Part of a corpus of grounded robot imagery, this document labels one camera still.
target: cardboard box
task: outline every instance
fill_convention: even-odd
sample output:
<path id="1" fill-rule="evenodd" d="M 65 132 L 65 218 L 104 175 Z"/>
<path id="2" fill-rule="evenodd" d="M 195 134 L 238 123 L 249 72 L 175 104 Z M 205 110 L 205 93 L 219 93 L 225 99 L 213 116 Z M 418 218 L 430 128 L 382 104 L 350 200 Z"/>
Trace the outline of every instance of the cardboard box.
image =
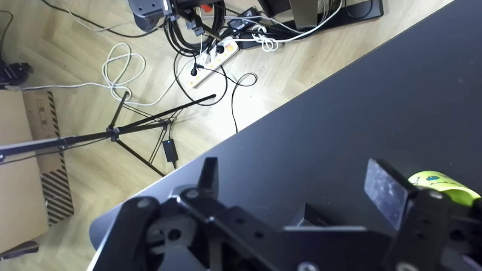
<path id="1" fill-rule="evenodd" d="M 35 140 L 61 137 L 56 102 L 52 92 L 25 93 L 26 110 Z M 49 224 L 56 224 L 74 214 L 65 157 L 62 152 L 38 157 Z"/>
<path id="2" fill-rule="evenodd" d="M 0 93 L 0 144 L 32 140 L 22 93 Z M 19 160 L 34 154 L 8 158 Z M 0 166 L 0 253 L 49 230 L 40 166 L 35 158 Z"/>
<path id="3" fill-rule="evenodd" d="M 0 92 L 0 113 L 0 144 L 61 137 L 50 92 Z M 64 154 L 34 155 L 11 155 L 0 166 L 0 257 L 74 214 Z"/>

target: plug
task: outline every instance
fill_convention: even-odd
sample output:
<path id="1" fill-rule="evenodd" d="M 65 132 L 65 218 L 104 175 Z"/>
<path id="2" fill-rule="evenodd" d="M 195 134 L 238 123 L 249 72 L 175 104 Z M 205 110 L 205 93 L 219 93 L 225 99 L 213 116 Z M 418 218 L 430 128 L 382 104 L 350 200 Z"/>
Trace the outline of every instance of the plug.
<path id="1" fill-rule="evenodd" d="M 177 143 L 174 138 L 168 138 L 163 141 L 163 149 L 166 154 L 166 160 L 172 164 L 177 164 L 178 161 L 178 150 L 177 150 Z"/>

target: yellow-green object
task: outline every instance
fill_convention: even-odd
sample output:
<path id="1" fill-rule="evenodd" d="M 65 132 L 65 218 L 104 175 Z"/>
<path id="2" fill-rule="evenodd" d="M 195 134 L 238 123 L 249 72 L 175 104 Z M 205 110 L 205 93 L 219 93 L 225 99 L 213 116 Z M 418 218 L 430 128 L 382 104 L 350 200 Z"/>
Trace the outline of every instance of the yellow-green object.
<path id="1" fill-rule="evenodd" d="M 419 172 L 409 179 L 412 184 L 421 188 L 431 188 L 448 194 L 455 203 L 472 206 L 472 203 L 481 197 L 481 194 L 460 184 L 440 172 Z"/>

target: black tabletop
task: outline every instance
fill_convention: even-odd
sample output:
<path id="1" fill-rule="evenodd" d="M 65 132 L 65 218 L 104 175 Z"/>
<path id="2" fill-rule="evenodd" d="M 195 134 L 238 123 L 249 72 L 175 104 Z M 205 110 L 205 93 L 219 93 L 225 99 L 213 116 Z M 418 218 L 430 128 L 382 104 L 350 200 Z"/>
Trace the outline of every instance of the black tabletop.
<path id="1" fill-rule="evenodd" d="M 479 10 L 482 1 L 457 0 L 141 194 L 163 202 L 219 157 L 220 200 L 273 227 L 308 202 L 338 224 L 392 233 L 363 191 L 373 157 L 482 191 Z M 92 223 L 95 247 L 116 214 Z"/>

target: screw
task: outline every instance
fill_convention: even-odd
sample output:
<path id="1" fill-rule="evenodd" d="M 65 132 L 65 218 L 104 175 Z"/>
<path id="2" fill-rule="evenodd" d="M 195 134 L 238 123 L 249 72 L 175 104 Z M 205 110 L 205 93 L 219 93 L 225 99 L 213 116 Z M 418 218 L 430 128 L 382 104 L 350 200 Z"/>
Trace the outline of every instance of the screw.
<path id="1" fill-rule="evenodd" d="M 419 271 L 419 268 L 415 266 L 415 265 L 410 263 L 410 262 L 400 262 L 400 263 L 397 265 L 397 271 Z"/>
<path id="2" fill-rule="evenodd" d="M 138 206 L 139 208 L 147 208 L 151 205 L 151 200 L 150 199 L 142 199 L 141 202 L 138 202 Z"/>
<path id="3" fill-rule="evenodd" d="M 439 200 L 443 199 L 443 194 L 440 194 L 439 191 L 431 191 L 430 196 L 434 197 L 434 199 L 439 199 Z"/>
<path id="4" fill-rule="evenodd" d="M 196 197 L 199 197 L 199 191 L 198 190 L 190 190 L 186 196 L 189 199 L 196 199 Z"/>
<path id="5" fill-rule="evenodd" d="M 302 262 L 299 271 L 318 271 L 318 266 L 311 262 Z"/>

